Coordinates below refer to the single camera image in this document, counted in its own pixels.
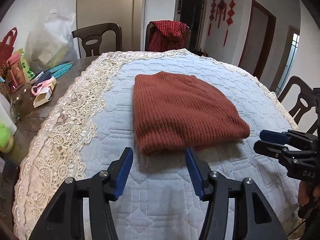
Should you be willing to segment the right hand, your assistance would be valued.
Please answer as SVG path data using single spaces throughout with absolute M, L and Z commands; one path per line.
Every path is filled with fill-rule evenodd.
M 298 190 L 298 217 L 308 218 L 311 212 L 319 208 L 319 184 L 301 181 Z

